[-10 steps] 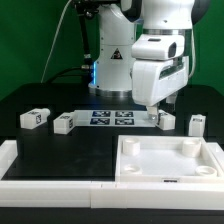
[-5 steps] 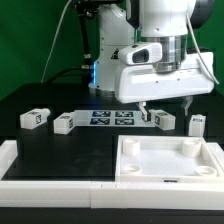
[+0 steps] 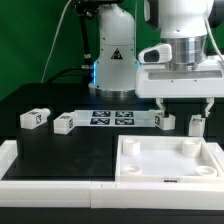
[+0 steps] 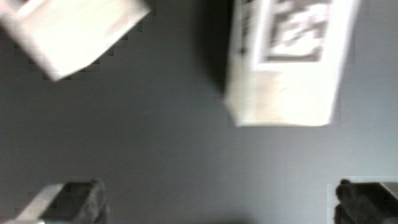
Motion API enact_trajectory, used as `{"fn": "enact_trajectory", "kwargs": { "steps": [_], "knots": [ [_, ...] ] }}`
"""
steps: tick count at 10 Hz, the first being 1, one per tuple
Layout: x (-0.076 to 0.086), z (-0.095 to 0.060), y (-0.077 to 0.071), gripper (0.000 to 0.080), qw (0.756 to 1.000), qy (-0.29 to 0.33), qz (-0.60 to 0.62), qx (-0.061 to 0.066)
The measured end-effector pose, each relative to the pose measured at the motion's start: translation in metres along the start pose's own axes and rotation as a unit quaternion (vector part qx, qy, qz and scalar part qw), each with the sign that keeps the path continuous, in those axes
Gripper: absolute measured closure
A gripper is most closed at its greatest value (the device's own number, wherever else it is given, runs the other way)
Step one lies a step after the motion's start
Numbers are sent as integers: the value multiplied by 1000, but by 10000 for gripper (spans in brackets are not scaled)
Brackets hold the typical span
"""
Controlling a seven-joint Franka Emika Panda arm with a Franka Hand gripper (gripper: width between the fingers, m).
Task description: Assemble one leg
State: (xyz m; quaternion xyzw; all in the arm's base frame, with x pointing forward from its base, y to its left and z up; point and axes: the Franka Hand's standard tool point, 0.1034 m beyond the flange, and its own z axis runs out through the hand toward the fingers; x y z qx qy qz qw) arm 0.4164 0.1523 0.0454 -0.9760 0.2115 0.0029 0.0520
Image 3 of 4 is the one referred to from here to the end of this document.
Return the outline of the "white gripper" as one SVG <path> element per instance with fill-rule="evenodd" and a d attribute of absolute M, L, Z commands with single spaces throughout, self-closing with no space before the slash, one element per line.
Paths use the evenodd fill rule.
<path fill-rule="evenodd" d="M 224 97 L 224 63 L 207 57 L 202 43 L 159 43 L 142 50 L 136 75 L 136 95 L 156 98 L 166 117 L 163 98 L 206 98 L 205 117 L 214 98 Z"/>

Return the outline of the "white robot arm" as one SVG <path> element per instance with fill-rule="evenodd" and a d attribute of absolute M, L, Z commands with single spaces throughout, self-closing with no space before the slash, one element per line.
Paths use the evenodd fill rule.
<path fill-rule="evenodd" d="M 134 55 L 135 22 L 123 0 L 72 0 L 84 18 L 99 16 L 100 55 L 90 89 L 101 95 L 135 92 L 154 98 L 204 98 L 209 111 L 224 97 L 224 55 L 205 52 L 211 29 L 224 22 L 224 0 L 143 0 L 144 21 L 160 42 Z"/>

